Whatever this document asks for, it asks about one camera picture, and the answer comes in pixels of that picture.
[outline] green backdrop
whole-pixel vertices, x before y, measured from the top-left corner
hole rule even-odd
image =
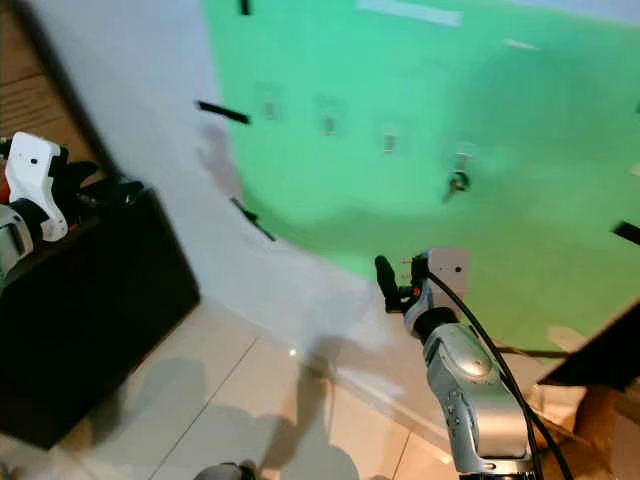
[[[640,223],[640,29],[413,3],[462,11],[462,26],[356,0],[253,0],[250,16],[203,2],[224,104],[252,120],[231,126],[248,208],[371,279],[378,253],[467,248],[468,300],[496,337],[593,334],[640,292],[640,247],[610,232]],[[444,202],[460,144],[472,185]]]

